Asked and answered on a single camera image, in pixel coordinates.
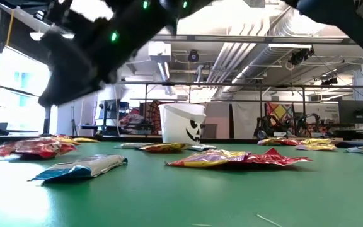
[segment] bright window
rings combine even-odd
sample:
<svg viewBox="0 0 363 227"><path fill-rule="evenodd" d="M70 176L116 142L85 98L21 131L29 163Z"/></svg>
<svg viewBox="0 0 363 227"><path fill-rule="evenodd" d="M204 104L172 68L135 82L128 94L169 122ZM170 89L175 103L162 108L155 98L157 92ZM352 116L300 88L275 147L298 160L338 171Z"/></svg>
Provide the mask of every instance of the bright window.
<svg viewBox="0 0 363 227"><path fill-rule="evenodd" d="M43 131L45 109L38 103L50 72L45 64L19 52L5 48L0 54L0 122L7 122L7 130Z"/></svg>

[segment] desk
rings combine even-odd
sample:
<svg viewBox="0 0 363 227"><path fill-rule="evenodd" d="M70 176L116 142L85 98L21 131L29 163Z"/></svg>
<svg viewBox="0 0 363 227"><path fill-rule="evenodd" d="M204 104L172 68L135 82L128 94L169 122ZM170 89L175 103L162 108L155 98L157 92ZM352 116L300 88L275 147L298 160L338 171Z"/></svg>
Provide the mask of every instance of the desk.
<svg viewBox="0 0 363 227"><path fill-rule="evenodd" d="M297 170L217 171L164 166L191 154L113 149L120 143L82 144L48 161L0 161L0 226L284 227L363 226L363 155L296 151L308 156ZM254 144L213 144L264 153ZM27 182L54 163L92 154L121 154L129 164L95 179L39 186Z"/></svg>

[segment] green led light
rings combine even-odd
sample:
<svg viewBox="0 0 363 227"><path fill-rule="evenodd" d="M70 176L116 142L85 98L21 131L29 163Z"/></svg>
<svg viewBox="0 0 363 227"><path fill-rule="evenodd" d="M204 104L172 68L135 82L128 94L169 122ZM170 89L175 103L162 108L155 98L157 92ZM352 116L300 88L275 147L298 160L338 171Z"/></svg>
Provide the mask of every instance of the green led light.
<svg viewBox="0 0 363 227"><path fill-rule="evenodd" d="M144 4L142 5L144 9L148 8L148 1L144 1Z"/></svg>
<svg viewBox="0 0 363 227"><path fill-rule="evenodd" d="M117 32L113 32L112 33L112 42L116 41L118 39L118 34Z"/></svg>

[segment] computer monitor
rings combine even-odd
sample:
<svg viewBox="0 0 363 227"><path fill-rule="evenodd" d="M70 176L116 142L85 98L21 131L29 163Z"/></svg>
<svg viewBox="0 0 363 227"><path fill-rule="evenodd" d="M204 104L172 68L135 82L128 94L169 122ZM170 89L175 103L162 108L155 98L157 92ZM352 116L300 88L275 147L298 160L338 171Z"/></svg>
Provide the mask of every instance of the computer monitor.
<svg viewBox="0 0 363 227"><path fill-rule="evenodd" d="M338 111L341 124L363 124L363 101L339 101Z"/></svg>

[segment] green table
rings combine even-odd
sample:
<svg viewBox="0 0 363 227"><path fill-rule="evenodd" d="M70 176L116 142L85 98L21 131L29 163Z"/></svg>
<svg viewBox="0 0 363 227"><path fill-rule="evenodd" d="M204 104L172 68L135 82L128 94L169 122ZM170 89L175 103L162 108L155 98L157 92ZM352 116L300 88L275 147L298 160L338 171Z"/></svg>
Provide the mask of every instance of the green table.
<svg viewBox="0 0 363 227"><path fill-rule="evenodd" d="M296 151L300 170L215 171L164 166L188 156L113 149L119 143L82 144L54 160L0 160L0 226L363 226L363 155ZM254 144L214 144L263 153ZM121 154L129 164L78 183L27 182L54 163L92 154Z"/></svg>

